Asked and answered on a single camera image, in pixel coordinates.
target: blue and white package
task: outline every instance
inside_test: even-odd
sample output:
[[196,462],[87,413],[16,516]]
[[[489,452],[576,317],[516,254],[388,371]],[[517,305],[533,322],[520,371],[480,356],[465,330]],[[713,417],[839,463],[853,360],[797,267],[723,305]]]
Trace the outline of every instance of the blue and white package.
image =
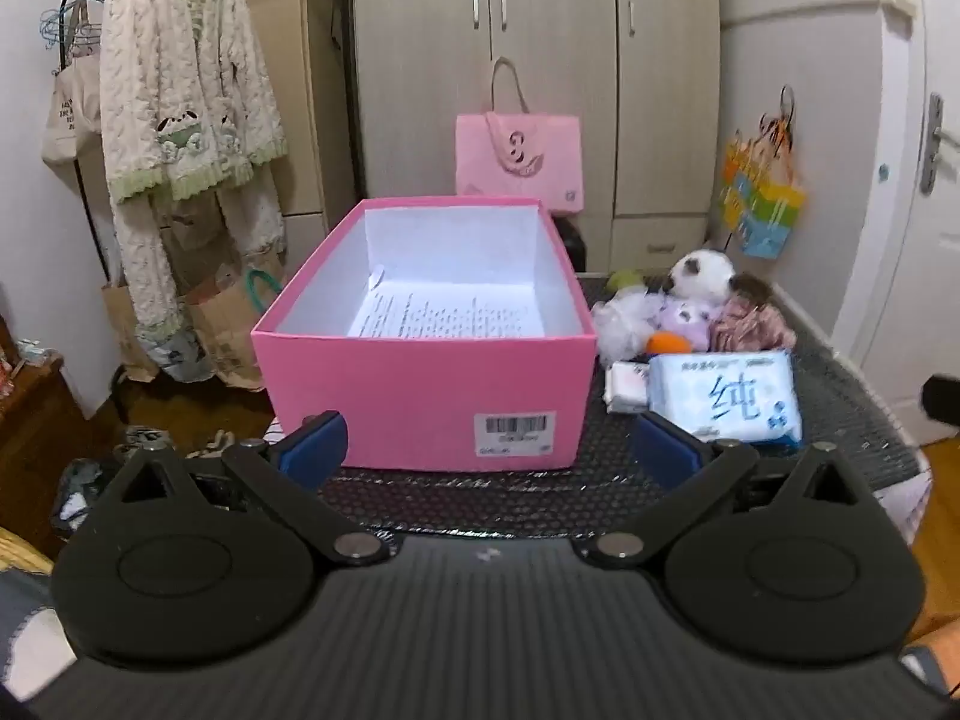
[[661,354],[649,377],[650,410],[705,442],[803,437],[787,352]]

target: pink tote bag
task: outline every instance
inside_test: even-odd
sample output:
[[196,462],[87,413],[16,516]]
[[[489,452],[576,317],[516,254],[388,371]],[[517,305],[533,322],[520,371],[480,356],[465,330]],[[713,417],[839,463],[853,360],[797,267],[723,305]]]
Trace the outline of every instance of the pink tote bag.
[[[514,74],[522,114],[493,112],[501,66]],[[493,63],[490,103],[487,113],[457,117],[457,194],[535,197],[554,214],[584,210],[580,120],[530,113],[517,67],[502,56]]]

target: black tabletop mat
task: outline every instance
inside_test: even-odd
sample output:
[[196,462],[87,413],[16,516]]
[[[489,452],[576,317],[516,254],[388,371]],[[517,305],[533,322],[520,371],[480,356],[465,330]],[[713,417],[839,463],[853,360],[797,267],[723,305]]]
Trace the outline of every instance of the black tabletop mat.
[[[581,282],[587,302],[605,279]],[[797,331],[794,384],[806,443],[836,443],[880,490],[919,472],[914,451],[829,348],[784,312]],[[460,536],[582,536],[616,526],[664,493],[632,459],[634,418],[608,415],[594,370],[577,461],[570,469],[514,473],[413,473],[341,469],[320,494],[373,530]]]

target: open cardboard box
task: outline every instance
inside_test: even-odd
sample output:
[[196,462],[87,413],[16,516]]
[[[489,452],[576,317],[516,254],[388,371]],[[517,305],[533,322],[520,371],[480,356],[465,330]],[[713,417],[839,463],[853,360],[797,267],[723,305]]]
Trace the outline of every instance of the open cardboard box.
[[596,336],[533,199],[364,200],[253,329],[285,431],[337,410],[347,466],[558,469]]

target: orange ball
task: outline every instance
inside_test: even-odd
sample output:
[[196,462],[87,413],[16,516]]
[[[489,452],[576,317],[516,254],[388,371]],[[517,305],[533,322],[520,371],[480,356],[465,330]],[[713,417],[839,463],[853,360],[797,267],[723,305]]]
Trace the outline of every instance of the orange ball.
[[690,341],[664,330],[654,333],[647,341],[647,354],[689,354],[692,351],[693,344]]

